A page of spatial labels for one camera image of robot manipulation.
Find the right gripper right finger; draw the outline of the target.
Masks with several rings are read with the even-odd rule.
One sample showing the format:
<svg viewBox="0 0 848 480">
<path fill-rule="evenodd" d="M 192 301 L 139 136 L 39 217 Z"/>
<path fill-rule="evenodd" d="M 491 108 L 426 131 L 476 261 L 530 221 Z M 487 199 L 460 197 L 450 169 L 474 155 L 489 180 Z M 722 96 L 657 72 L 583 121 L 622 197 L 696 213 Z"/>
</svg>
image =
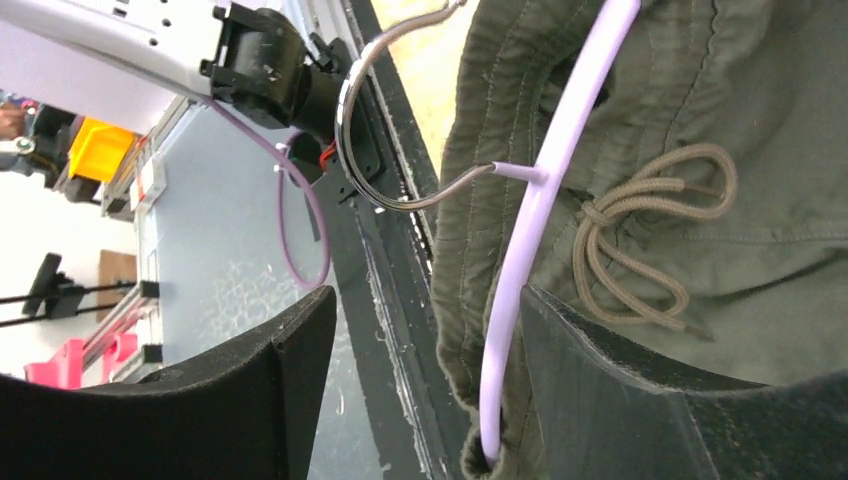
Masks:
<svg viewBox="0 0 848 480">
<path fill-rule="evenodd" d="M 554 479 L 843 479 L 847 375 L 765 386 L 701 370 L 525 287 L 527 368 Z"/>
</svg>

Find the olive green shorts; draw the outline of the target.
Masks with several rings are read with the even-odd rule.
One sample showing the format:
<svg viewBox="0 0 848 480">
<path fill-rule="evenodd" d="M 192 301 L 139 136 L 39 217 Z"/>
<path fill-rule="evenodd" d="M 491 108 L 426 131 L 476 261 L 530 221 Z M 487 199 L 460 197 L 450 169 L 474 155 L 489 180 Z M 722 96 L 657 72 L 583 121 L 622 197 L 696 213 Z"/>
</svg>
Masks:
<svg viewBox="0 0 848 480">
<path fill-rule="evenodd" d="M 847 370 L 847 1 L 636 1 L 529 283 L 632 341 L 764 384 Z M 531 165 L 604 1 L 480 1 L 443 155 Z M 440 204 L 438 356 L 467 479 L 554 479 L 518 330 L 503 446 L 480 449 L 485 328 L 523 182 Z"/>
</svg>

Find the lavender wavy hanger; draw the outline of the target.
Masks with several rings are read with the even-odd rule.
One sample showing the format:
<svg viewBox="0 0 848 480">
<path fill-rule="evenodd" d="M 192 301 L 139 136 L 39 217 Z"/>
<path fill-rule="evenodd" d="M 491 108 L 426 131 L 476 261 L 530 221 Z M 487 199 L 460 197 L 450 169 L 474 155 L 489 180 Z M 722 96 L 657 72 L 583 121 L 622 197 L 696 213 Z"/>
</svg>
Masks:
<svg viewBox="0 0 848 480">
<path fill-rule="evenodd" d="M 518 319 L 519 290 L 529 277 L 552 206 L 570 164 L 588 115 L 604 80 L 640 9 L 637 0 L 606 0 L 580 50 L 554 112 L 550 132 L 532 166 L 492 162 L 475 166 L 436 193 L 414 200 L 382 195 L 361 173 L 351 144 L 348 124 L 360 87 L 373 63 L 402 36 L 450 18 L 461 2 L 449 1 L 441 9 L 405 19 L 368 42 L 353 61 L 338 96 L 334 136 L 340 165 L 361 196 L 375 205 L 398 212 L 426 209 L 470 185 L 486 174 L 527 182 L 494 296 L 486 333 L 479 391 L 479 428 L 484 457 L 489 466 L 498 462 L 501 440 L 501 398 L 513 332 Z"/>
</svg>

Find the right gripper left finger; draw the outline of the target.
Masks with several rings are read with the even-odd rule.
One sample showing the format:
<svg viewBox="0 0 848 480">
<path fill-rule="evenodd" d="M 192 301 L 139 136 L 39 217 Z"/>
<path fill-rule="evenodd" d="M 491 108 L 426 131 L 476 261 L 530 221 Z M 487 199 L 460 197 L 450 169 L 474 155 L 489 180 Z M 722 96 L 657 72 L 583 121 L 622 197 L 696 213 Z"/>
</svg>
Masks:
<svg viewBox="0 0 848 480">
<path fill-rule="evenodd" d="M 1 380 L 5 479 L 304 479 L 337 323 L 319 287 L 137 383 Z"/>
</svg>

